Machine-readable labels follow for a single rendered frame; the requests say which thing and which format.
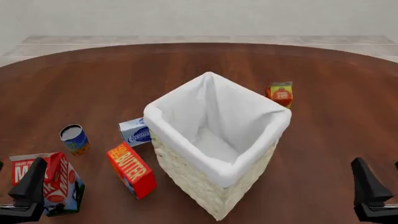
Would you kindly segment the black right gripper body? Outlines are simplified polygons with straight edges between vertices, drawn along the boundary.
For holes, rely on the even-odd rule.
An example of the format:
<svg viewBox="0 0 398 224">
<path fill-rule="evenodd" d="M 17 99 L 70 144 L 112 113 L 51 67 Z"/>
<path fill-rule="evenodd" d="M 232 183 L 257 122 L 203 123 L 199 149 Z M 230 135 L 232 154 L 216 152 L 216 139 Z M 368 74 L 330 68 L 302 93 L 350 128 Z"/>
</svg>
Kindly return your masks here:
<svg viewBox="0 0 398 224">
<path fill-rule="evenodd" d="M 354 207 L 354 211 L 361 222 L 398 223 L 398 205 L 370 207 L 361 203 Z"/>
</svg>

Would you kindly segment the wicker basket with white liner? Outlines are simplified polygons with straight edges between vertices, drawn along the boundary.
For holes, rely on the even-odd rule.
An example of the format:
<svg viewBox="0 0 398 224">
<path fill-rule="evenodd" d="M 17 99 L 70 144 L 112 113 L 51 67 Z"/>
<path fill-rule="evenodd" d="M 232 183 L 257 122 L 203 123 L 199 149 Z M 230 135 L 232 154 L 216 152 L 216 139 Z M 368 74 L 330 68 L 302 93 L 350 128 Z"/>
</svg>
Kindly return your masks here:
<svg viewBox="0 0 398 224">
<path fill-rule="evenodd" d="M 291 117 L 289 109 L 213 72 L 144 109 L 159 165 L 215 220 L 265 171 Z"/>
</svg>

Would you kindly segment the pale blue cream cheese box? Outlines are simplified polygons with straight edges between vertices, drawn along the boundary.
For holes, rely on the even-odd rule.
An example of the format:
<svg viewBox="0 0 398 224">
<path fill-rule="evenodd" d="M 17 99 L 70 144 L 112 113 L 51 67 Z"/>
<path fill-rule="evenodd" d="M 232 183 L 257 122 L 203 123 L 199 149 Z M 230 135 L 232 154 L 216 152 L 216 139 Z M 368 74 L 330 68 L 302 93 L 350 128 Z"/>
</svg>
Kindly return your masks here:
<svg viewBox="0 0 398 224">
<path fill-rule="evenodd" d="M 119 123 L 119 132 L 123 141 L 130 147 L 151 141 L 149 128 L 145 125 L 143 118 Z"/>
</svg>

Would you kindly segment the red butter box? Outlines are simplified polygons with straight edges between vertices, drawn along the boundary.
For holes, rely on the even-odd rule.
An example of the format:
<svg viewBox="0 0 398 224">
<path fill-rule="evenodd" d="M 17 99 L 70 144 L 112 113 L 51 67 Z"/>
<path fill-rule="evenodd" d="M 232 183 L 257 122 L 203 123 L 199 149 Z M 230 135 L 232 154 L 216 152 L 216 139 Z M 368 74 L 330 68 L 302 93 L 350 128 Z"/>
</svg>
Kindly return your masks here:
<svg viewBox="0 0 398 224">
<path fill-rule="evenodd" d="M 152 169 L 127 143 L 106 153 L 116 175 L 135 198 L 143 199 L 155 190 L 157 184 Z"/>
</svg>

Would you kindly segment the orange juice carton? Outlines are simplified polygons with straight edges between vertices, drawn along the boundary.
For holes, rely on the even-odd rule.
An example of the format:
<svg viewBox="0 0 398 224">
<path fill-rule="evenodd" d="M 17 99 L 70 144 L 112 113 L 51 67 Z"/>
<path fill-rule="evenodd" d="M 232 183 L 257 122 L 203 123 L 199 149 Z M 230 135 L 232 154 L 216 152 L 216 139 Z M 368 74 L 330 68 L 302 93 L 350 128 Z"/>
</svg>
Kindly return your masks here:
<svg viewBox="0 0 398 224">
<path fill-rule="evenodd" d="M 274 82 L 265 90 L 270 100 L 290 109 L 293 101 L 292 82 Z"/>
</svg>

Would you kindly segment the red and white milk carton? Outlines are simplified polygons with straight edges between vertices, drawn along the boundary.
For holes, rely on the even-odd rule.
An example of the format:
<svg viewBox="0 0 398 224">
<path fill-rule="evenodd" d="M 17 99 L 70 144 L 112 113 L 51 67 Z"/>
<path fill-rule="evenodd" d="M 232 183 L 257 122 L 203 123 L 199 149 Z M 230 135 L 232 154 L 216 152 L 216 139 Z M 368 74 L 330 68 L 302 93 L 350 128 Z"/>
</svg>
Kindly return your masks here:
<svg viewBox="0 0 398 224">
<path fill-rule="evenodd" d="M 20 182 L 38 157 L 47 162 L 44 214 L 54 217 L 79 212 L 85 185 L 62 152 L 11 156 L 12 184 Z"/>
</svg>

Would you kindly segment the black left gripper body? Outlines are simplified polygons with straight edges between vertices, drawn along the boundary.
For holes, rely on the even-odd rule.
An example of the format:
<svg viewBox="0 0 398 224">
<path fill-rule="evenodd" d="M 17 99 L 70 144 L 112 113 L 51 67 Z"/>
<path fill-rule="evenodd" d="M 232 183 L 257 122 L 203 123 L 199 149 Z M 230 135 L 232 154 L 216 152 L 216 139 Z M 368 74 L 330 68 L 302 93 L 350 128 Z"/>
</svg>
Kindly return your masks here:
<svg viewBox="0 0 398 224">
<path fill-rule="evenodd" d="M 44 211 L 41 203 L 32 203 L 27 207 L 0 205 L 0 222 L 37 222 Z"/>
</svg>

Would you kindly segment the blue and yellow tin can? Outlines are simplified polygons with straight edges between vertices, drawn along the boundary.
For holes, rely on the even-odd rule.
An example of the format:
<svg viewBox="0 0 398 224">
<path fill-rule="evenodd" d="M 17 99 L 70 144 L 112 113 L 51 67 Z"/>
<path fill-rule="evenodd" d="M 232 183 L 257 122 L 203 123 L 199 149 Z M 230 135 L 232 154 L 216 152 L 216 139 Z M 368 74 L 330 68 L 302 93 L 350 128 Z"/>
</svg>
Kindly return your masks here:
<svg viewBox="0 0 398 224">
<path fill-rule="evenodd" d="M 90 148 L 88 138 L 79 124 L 70 124 L 60 131 L 60 140 L 74 155 L 81 156 Z"/>
</svg>

